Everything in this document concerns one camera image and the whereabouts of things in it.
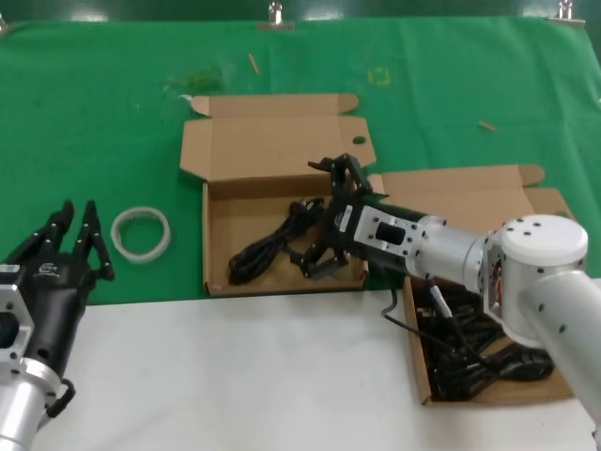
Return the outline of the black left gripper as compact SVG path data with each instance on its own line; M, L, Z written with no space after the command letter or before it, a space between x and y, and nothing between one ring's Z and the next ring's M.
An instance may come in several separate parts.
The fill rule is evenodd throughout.
M57 252L73 217L73 203L68 199L44 226L8 255L8 262L25 262L37 255ZM99 260L97 268L88 261L93 251ZM1 266L1 283L17 287L33 320L33 332L23 356L43 363L59 377L65 374L87 298L96 281L115 280L93 200L85 205L72 255L75 258L35 257L26 265Z

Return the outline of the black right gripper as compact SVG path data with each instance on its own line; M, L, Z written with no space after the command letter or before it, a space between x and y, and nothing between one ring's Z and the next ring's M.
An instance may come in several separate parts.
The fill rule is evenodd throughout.
M305 279L317 280L344 268L349 261L347 253L357 258L370 257L367 246L355 241L354 235L363 208L370 201L380 202L388 196L374 189L358 159L347 153L309 162L308 166L330 175L331 201L324 212L317 243L304 253L287 248L287 254Z

